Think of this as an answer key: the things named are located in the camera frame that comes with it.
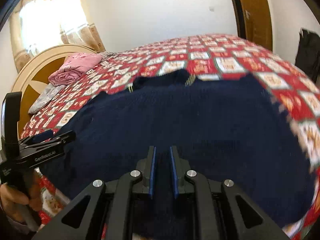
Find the person left hand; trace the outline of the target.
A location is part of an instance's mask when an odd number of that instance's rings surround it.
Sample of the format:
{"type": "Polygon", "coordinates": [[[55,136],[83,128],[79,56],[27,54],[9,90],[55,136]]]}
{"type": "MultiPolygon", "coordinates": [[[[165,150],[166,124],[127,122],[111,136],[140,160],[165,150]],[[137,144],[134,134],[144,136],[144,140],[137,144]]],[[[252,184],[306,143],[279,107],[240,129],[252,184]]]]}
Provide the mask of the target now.
{"type": "Polygon", "coordinates": [[[17,209],[17,204],[29,206],[36,213],[42,210],[42,199],[40,189],[39,174],[34,171],[33,183],[29,188],[29,197],[17,189],[8,186],[7,184],[1,185],[1,202],[3,211],[13,220],[24,223],[25,219],[22,217],[20,211],[17,209]]]}

